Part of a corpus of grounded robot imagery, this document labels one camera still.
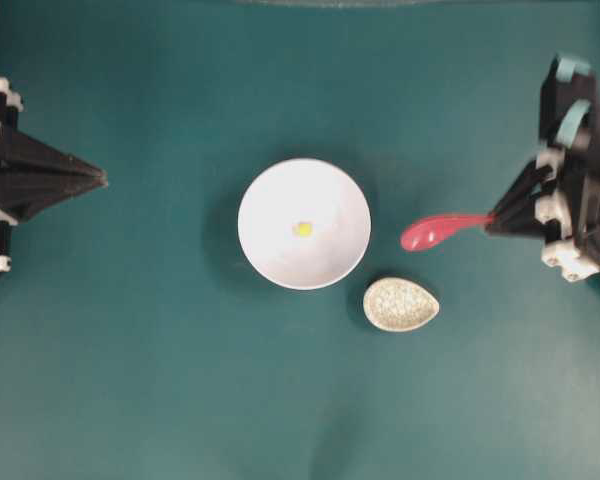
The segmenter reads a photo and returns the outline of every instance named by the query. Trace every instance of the small yellow bead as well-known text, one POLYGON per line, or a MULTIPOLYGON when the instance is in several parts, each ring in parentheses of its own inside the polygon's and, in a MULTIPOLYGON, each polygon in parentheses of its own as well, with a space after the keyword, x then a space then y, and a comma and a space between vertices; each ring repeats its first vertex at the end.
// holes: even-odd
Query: small yellow bead
POLYGON ((293 226, 293 233, 299 237, 308 237, 313 232, 313 226, 309 222, 300 222, 293 226))

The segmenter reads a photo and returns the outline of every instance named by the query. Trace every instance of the teal table surface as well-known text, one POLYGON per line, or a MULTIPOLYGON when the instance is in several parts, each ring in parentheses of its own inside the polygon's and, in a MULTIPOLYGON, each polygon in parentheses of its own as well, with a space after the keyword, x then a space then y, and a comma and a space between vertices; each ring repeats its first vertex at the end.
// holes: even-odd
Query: teal table surface
POLYGON ((398 242, 495 204, 558 51, 600 82, 600 2, 1 2, 21 129, 111 185, 15 232, 0 479, 600 479, 600 279, 567 284, 536 241, 398 242), (373 218, 358 268, 312 292, 260 277, 236 234, 250 181, 301 156, 373 218), (439 316, 375 330, 362 294, 386 274, 439 316))

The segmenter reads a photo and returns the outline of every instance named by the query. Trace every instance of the red spoon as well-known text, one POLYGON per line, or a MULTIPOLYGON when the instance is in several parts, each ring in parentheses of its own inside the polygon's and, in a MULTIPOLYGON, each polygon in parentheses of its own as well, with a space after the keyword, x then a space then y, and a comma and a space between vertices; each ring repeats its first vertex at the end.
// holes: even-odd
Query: red spoon
POLYGON ((425 217, 402 232, 400 244, 408 252, 429 250, 455 235, 458 230, 484 226, 492 221, 492 215, 465 215, 461 213, 425 217))

